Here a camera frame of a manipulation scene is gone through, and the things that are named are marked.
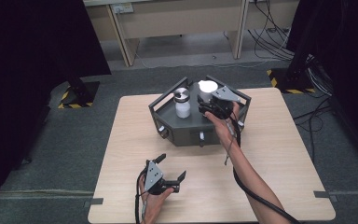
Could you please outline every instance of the white cup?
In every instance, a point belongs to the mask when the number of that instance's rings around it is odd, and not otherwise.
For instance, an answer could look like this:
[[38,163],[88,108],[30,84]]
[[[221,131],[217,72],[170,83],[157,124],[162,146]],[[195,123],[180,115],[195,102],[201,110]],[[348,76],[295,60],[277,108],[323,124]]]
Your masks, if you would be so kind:
[[218,86],[217,83],[211,80],[200,81],[200,97],[205,103],[209,103],[212,99],[212,92],[216,91]]

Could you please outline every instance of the wooden table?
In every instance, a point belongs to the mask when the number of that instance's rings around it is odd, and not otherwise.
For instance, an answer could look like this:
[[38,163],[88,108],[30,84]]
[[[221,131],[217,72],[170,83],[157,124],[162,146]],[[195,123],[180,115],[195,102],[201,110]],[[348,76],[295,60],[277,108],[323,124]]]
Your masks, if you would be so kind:
[[[251,164],[298,220],[330,220],[335,211],[324,191],[281,93],[274,88],[241,90],[252,102],[241,135],[242,149]],[[134,223],[136,178],[162,153],[158,167],[164,178],[174,180],[184,170],[179,193],[164,204],[158,223],[212,223],[256,221],[245,193],[237,186],[232,165],[224,165],[220,145],[175,147],[162,139],[148,105],[159,95],[121,98],[103,159],[93,204],[91,223]]]

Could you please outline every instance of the small jar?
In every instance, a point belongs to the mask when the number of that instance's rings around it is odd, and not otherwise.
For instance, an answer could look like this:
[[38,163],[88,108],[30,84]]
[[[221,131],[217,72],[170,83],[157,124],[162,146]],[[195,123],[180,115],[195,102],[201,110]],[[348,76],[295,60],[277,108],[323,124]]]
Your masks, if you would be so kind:
[[173,92],[173,100],[175,101],[176,115],[185,119],[190,116],[190,92],[186,88],[179,88]]

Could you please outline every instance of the white desk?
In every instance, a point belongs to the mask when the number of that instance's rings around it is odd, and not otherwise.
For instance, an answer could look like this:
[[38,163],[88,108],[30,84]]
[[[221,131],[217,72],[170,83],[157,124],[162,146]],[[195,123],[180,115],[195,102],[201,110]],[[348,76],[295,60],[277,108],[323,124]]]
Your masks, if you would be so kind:
[[[241,56],[246,29],[264,27],[266,17],[247,0],[85,0],[100,40],[117,39],[127,66],[133,65],[139,39],[151,36],[227,32],[234,59]],[[134,12],[112,13],[109,4],[131,2]],[[259,2],[267,13],[266,2]],[[280,27],[290,27],[298,0],[271,0],[270,11]]]
[[[335,211],[326,198],[281,93],[274,88],[242,90],[252,102],[241,136],[242,149],[276,193],[285,210],[298,220],[330,220]],[[187,170],[179,193],[172,194],[158,223],[229,223],[256,221],[245,193],[237,186],[232,165],[225,166],[220,145],[175,147],[156,132],[148,105],[159,95],[121,98],[103,159],[91,223],[134,223],[135,183],[145,167],[162,153],[158,167],[167,180]]]

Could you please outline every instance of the hazard tape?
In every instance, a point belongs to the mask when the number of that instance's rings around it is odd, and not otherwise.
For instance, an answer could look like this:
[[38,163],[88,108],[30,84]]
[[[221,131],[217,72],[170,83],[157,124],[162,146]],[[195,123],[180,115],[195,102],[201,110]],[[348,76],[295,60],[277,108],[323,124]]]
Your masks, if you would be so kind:
[[[272,75],[272,71],[268,70],[267,75],[269,77],[269,80],[271,81],[272,87],[277,87],[278,81],[277,79]],[[303,90],[280,90],[282,93],[314,93],[315,89],[303,89]]]
[[92,102],[88,102],[88,103],[86,103],[85,105],[79,105],[79,104],[69,104],[69,105],[65,105],[65,104],[63,103],[63,101],[68,97],[69,90],[71,90],[70,87],[68,87],[68,89],[66,89],[66,92],[63,94],[63,96],[62,96],[62,98],[61,98],[61,102],[60,102],[60,104],[58,105],[58,108],[59,108],[59,109],[64,109],[64,108],[73,108],[73,109],[76,109],[76,108],[83,108],[83,107],[91,107],[91,106],[92,106]]

